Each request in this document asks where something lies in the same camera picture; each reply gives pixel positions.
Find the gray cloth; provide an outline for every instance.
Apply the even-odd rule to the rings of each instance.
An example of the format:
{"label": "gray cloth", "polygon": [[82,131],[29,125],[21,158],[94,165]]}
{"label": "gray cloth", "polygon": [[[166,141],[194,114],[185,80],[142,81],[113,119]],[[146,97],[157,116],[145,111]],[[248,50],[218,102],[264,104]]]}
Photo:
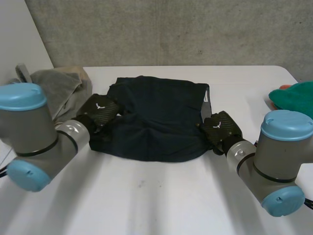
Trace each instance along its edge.
{"label": "gray cloth", "polygon": [[54,122],[75,117],[92,93],[91,81],[77,73],[40,70],[31,74],[31,79],[43,89]]}

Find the concrete wall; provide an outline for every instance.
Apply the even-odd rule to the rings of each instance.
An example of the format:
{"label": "concrete wall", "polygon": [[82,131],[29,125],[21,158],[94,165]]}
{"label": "concrete wall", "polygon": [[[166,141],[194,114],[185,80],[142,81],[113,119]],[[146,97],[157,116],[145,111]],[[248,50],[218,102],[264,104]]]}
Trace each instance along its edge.
{"label": "concrete wall", "polygon": [[26,0],[54,66],[279,65],[312,80],[312,0]]}

